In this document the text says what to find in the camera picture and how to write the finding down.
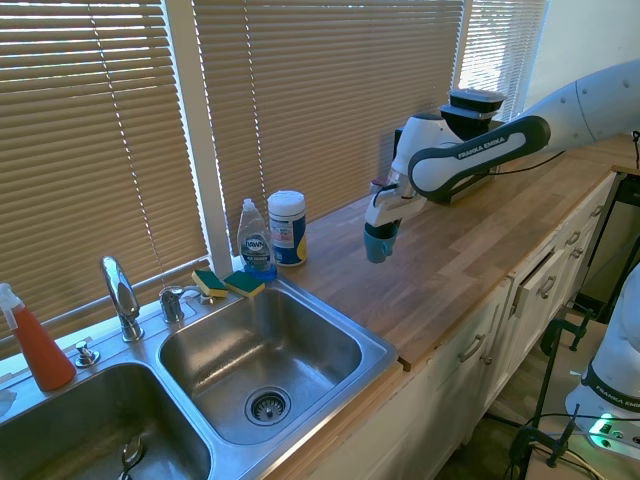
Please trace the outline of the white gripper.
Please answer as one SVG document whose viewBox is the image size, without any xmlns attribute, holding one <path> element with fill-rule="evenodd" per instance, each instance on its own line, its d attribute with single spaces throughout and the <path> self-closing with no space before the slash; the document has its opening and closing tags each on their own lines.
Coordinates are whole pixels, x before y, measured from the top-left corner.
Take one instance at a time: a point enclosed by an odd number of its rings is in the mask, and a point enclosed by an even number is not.
<svg viewBox="0 0 640 480">
<path fill-rule="evenodd" d="M 401 220 L 416 215 L 425 204 L 423 196 L 404 194 L 398 185 L 382 187 L 373 195 L 365 213 L 365 222 L 369 224 L 367 233 L 376 239 L 383 239 L 384 235 L 395 237 Z"/>
</svg>

